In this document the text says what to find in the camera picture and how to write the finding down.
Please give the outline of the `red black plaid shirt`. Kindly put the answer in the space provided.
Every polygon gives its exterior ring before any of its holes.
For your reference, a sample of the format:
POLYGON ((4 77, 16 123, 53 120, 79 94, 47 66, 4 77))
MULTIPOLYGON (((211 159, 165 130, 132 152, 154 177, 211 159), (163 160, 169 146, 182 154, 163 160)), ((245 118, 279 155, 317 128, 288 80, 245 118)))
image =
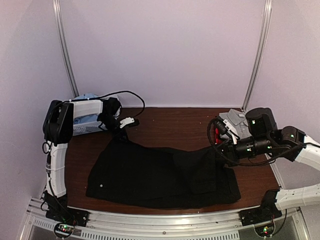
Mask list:
POLYGON ((220 135, 220 130, 216 126, 213 127, 213 137, 214 137, 213 143, 215 145, 222 144, 224 141, 220 135))

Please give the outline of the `right aluminium frame post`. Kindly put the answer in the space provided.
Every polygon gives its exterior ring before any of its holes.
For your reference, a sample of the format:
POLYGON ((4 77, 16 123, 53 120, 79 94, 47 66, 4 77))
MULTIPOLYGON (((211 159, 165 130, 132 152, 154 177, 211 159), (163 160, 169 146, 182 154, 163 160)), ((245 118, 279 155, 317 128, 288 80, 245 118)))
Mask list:
POLYGON ((244 101, 241 107, 241 110, 243 112, 246 112, 248 110, 249 103, 254 91, 255 83, 258 79, 259 70, 261 67, 262 59, 263 59, 263 53, 264 53, 264 49, 265 49, 268 35, 269 35, 270 24, 272 19, 272 11, 273 11, 273 1, 265 0, 256 54, 255 54, 253 67, 252 67, 252 71, 249 79, 249 84, 248 84, 244 101))

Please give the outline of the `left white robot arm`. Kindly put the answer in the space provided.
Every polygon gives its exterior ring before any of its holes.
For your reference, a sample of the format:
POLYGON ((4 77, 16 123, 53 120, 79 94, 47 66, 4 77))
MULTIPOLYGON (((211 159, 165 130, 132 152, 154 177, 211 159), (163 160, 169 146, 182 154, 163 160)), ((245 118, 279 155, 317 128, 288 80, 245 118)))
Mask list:
POLYGON ((105 126, 108 131, 121 134, 125 127, 137 122, 134 117, 119 120, 121 108, 120 102, 114 97, 53 100, 50 103, 42 128, 42 150, 47 155, 44 199, 53 215, 61 222, 72 218, 65 185, 65 162, 68 144, 74 135, 74 120, 96 115, 100 130, 105 126))

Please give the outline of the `white plastic basket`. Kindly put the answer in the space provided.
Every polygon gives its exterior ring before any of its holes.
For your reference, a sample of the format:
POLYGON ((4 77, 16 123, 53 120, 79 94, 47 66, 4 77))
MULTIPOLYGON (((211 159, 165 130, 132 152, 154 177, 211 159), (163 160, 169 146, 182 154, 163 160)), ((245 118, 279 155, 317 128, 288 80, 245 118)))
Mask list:
MULTIPOLYGON (((103 99, 108 100, 109 98, 115 98, 119 100, 119 96, 117 94, 113 94, 111 96, 105 97, 103 99)), ((121 106, 118 107, 116 114, 114 115, 115 119, 117 119, 120 116, 121 113, 121 106)), ((100 131, 106 131, 106 127, 104 124, 102 124, 99 128, 99 125, 101 124, 101 121, 92 121, 82 124, 73 124, 73 136, 79 136, 84 134, 90 134, 90 133, 96 133, 100 131)))

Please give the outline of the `black long sleeve shirt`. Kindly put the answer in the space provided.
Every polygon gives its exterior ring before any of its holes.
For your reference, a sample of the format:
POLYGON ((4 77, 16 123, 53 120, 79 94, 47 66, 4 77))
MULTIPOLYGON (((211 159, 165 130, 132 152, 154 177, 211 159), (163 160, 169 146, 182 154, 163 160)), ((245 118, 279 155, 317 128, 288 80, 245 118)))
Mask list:
POLYGON ((184 151, 112 139, 87 180, 86 196, 154 209, 196 209, 241 198, 237 178, 211 147, 184 151))

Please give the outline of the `grey folded button shirt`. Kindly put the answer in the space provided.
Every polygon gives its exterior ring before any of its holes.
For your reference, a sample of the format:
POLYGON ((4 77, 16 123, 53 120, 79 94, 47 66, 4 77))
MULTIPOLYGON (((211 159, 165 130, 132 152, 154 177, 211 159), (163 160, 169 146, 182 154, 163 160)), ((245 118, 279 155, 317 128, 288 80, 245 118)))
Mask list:
POLYGON ((239 136, 240 139, 252 136, 249 132, 248 122, 243 112, 236 109, 230 109, 228 112, 222 112, 218 116, 223 120, 228 121, 231 130, 239 136))

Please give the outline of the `light blue shirt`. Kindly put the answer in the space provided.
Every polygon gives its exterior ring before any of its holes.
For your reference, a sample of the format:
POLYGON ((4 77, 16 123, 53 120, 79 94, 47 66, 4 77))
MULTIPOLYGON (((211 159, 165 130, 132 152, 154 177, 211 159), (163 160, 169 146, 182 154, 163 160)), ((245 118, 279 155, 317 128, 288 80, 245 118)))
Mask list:
MULTIPOLYGON (((96 98, 96 97, 98 97, 96 94, 85 93, 83 95, 75 97, 74 100, 91 99, 91 98, 96 98)), ((96 122, 97 118, 98 118, 98 116, 96 114, 77 117, 74 119, 74 124, 78 125, 78 124, 85 124, 85 123, 89 123, 89 122, 96 122)))

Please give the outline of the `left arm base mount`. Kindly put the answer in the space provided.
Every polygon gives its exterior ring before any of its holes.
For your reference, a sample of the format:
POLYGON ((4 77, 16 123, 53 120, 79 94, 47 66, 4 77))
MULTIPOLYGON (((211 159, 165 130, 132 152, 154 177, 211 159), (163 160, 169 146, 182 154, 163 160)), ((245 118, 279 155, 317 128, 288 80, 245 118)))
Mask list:
POLYGON ((67 197, 56 197, 44 191, 43 203, 40 206, 45 217, 56 221, 53 233, 58 239, 69 238, 76 227, 86 227, 89 212, 67 206, 67 197))

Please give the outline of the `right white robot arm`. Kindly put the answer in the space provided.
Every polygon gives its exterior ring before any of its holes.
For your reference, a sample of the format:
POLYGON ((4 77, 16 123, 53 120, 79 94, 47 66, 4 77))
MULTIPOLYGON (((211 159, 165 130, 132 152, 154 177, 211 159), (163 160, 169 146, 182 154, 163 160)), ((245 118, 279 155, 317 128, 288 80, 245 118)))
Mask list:
POLYGON ((276 211, 319 205, 320 144, 304 131, 289 125, 278 128, 267 107, 245 115, 248 137, 220 116, 207 126, 207 137, 217 155, 227 164, 243 167, 270 165, 280 188, 268 190, 256 210, 259 220, 268 220, 276 211))

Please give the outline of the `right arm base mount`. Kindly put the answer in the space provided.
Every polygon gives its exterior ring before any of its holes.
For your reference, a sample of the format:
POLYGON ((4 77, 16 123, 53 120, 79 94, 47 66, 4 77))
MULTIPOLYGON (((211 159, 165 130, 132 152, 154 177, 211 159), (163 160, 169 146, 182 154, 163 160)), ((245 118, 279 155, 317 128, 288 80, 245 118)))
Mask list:
POLYGON ((255 233, 263 239, 277 235, 285 225, 288 211, 285 211, 284 220, 276 227, 275 219, 282 216, 282 211, 276 207, 276 195, 279 189, 271 189, 265 192, 260 206, 241 210, 239 217, 242 226, 254 225, 255 233))

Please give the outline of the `left aluminium frame post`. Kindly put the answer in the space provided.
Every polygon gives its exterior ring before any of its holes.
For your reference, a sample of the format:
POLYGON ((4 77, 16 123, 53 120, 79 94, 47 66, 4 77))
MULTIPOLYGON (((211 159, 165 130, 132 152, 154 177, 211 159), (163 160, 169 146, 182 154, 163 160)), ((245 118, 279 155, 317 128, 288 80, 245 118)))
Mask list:
POLYGON ((75 80, 75 76, 74 76, 74 72, 71 64, 71 59, 68 51, 68 45, 67 45, 64 24, 63 24, 63 17, 61 12, 61 3, 59 0, 53 0, 52 6, 53 6, 53 14, 56 22, 57 34, 59 38, 63 63, 65 66, 65 70, 66 70, 68 82, 70 84, 72 95, 74 98, 76 98, 80 94, 76 84, 76 80, 75 80))

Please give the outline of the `aluminium frame post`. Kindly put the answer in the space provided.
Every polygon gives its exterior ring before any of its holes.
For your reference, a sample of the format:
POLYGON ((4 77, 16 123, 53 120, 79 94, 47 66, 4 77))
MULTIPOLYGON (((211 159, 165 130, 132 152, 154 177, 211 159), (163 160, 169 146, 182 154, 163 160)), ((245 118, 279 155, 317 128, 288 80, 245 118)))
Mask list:
POLYGON ((53 14, 56 22, 57 34, 59 38, 63 63, 65 66, 65 70, 66 70, 68 82, 70 84, 72 95, 74 98, 76 98, 80 94, 76 84, 76 80, 75 80, 75 76, 74 76, 74 72, 71 64, 71 59, 68 51, 68 45, 67 45, 64 24, 63 24, 63 17, 61 12, 61 3, 59 0, 53 0, 52 6, 53 6, 53 14))
POLYGON ((254 91, 255 83, 258 79, 259 70, 261 67, 262 59, 263 59, 263 53, 264 53, 264 49, 265 49, 268 35, 269 35, 270 24, 272 19, 272 11, 273 11, 273 1, 265 0, 256 54, 255 54, 253 67, 252 67, 252 71, 249 79, 249 84, 248 84, 244 101, 241 107, 241 110, 243 112, 246 112, 248 110, 249 103, 254 91))

